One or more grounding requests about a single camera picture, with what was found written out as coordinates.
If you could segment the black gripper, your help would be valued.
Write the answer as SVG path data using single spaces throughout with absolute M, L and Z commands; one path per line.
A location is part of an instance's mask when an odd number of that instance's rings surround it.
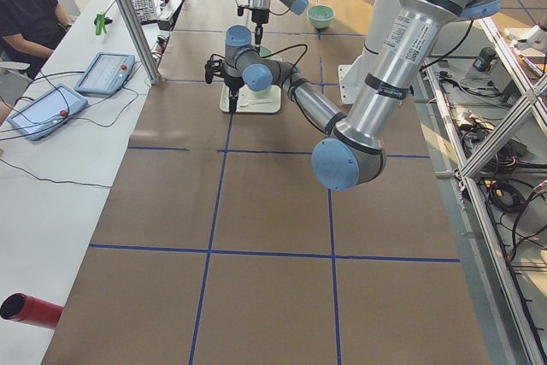
M 239 90 L 243 87 L 243 78 L 226 74 L 224 83 L 228 87 L 228 109 L 231 114 L 237 111 Z
M 255 48 L 257 51 L 261 50 L 263 26 L 268 23 L 268 10 L 267 9 L 252 9 L 251 21 L 256 25 L 255 27 Z

